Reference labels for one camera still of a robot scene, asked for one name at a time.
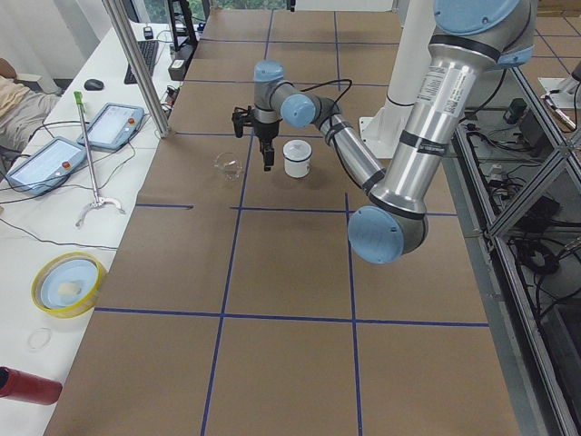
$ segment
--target red cylinder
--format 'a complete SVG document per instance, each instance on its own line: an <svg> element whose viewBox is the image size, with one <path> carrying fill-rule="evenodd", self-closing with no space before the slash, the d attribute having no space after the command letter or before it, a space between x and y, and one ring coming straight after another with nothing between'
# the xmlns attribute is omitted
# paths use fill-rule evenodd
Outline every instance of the red cylinder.
<svg viewBox="0 0 581 436"><path fill-rule="evenodd" d="M0 367L0 398L35 402L36 404L53 404L58 400L63 385L12 368Z"/></svg>

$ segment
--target white table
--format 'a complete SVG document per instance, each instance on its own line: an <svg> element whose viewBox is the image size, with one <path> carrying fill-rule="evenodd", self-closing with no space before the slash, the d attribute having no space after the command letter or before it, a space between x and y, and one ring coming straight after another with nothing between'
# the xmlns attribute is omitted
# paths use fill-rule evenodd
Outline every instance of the white table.
<svg viewBox="0 0 581 436"><path fill-rule="evenodd" d="M135 35L143 39L142 25L136 25ZM169 41L170 34L160 32L167 26L153 25L159 39ZM159 61L155 66L153 84L160 98L170 80L167 68L171 63L170 45L160 43ZM123 49L113 29L95 49L91 58L67 88L60 102L45 121L46 123L78 120L74 91L83 93L86 119L90 121L109 102L138 105L148 113L137 84L123 84L127 67ZM104 82L102 91L85 91L84 81L97 78ZM83 227L74 226L81 209L93 201L91 189L78 187L59 188L43 197L21 203L5 204L1 218L25 228L42 239L58 242L76 242L90 245L117 247L135 205L135 199L159 142L155 124L150 117L131 143L116 154L93 152L95 172L99 184L105 182L113 169L134 153L134 157L117 170L111 181L102 189L103 196L121 201L126 214L119 214L113 206L89 212ZM79 124L63 124L52 127L53 134L75 140L81 132ZM24 153L38 150L51 139L49 133L39 131ZM88 169L73 174L64 186L80 184L91 187ZM0 183L0 203L27 198L25 193L6 190L7 183ZM73 319L54 318L36 308L31 299L31 284L39 270L56 256L74 251L90 253L109 269L115 251L96 248L78 248L39 243L32 237L0 223L0 366L31 372L49 379L64 382L78 346L83 338L92 311ZM39 329L49 329L50 342L39 351L28 345L31 335ZM54 411L54 405L42 406L20 401L0 399L0 434L10 436L42 435Z"/></svg>

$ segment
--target person's arm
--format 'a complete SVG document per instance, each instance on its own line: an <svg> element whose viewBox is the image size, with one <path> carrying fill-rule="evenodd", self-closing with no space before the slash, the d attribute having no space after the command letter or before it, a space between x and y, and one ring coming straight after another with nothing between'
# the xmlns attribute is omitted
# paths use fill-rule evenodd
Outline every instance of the person's arm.
<svg viewBox="0 0 581 436"><path fill-rule="evenodd" d="M6 79L16 78L16 70L2 57L0 57L0 75Z"/></svg>

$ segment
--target black keyboard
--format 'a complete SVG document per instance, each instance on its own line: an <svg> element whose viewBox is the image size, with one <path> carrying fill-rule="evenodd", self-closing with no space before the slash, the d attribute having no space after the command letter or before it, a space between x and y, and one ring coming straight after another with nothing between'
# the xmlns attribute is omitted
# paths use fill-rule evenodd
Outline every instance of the black keyboard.
<svg viewBox="0 0 581 436"><path fill-rule="evenodd" d="M155 68L155 57L157 56L157 41L150 39L147 41L137 41L139 49L142 51L143 60L149 69L149 75L153 75L153 68ZM131 66L127 65L127 73L125 73L125 78L123 79L124 84L136 84L137 79L131 71Z"/></svg>

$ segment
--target computer mouse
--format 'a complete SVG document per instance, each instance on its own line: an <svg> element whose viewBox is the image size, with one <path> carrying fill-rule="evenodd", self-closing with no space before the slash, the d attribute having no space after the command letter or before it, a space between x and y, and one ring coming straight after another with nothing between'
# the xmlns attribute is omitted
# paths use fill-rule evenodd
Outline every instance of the computer mouse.
<svg viewBox="0 0 581 436"><path fill-rule="evenodd" d="M84 83L84 89L87 91L101 91L103 88L105 85L99 79L89 79Z"/></svg>

